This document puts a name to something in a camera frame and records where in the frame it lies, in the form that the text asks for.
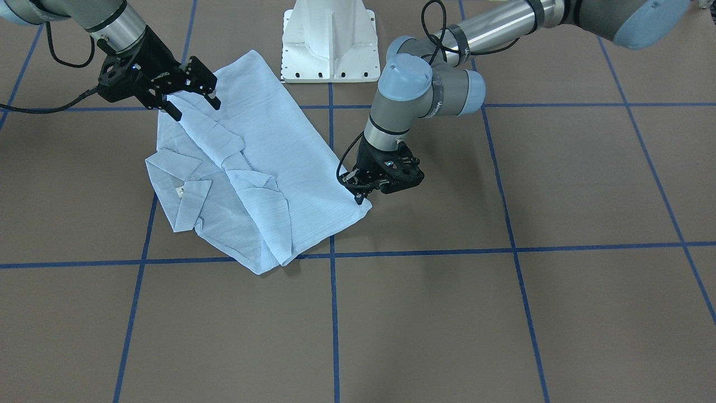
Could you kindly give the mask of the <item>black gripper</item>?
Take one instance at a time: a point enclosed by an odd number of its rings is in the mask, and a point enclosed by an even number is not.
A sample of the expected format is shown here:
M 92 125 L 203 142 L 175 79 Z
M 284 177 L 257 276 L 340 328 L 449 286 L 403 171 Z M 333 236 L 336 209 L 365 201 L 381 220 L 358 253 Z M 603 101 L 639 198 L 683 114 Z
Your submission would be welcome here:
M 351 171 L 338 174 L 338 183 L 355 196 L 357 205 L 361 205 L 374 190 L 391 194 L 418 186 L 425 178 L 419 168 L 420 159 L 414 157 L 401 139 L 397 141 L 395 151 L 382 151 L 369 144 L 365 136 L 359 135 L 343 153 L 339 167 L 342 167 L 347 154 L 357 142 L 360 147 L 356 164 Z
M 179 122 L 182 112 L 168 95 L 186 91 L 202 95 L 214 110 L 222 101 L 216 95 L 217 77 L 196 56 L 178 62 L 148 26 L 143 37 L 121 54 L 109 54 L 98 77 L 97 91 L 108 102 L 135 97 L 148 110 L 158 109 Z

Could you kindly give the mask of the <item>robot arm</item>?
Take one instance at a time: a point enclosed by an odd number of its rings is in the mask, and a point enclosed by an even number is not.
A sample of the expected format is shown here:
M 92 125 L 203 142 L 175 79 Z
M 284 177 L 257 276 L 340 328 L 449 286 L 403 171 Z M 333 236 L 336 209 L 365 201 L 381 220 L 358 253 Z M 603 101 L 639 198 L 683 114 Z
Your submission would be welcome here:
M 177 61 L 164 42 L 127 1 L 3 1 L 2 17 L 18 25 L 46 26 L 74 20 L 92 38 L 91 48 L 106 53 L 95 87 L 78 97 L 98 94 L 108 102 L 134 97 L 149 110 L 164 110 L 174 120 L 182 113 L 168 96 L 186 91 L 202 95 L 218 110 L 217 78 L 197 57 Z
M 337 170 L 338 183 L 362 204 L 374 190 L 391 194 L 419 185 L 420 161 L 406 145 L 415 121 L 467 115 L 481 109 L 485 79 L 461 65 L 501 53 L 542 29 L 572 25 L 617 46 L 657 43 L 687 11 L 688 1 L 506 1 L 423 39 L 392 41 L 368 120 L 354 140 L 356 162 Z

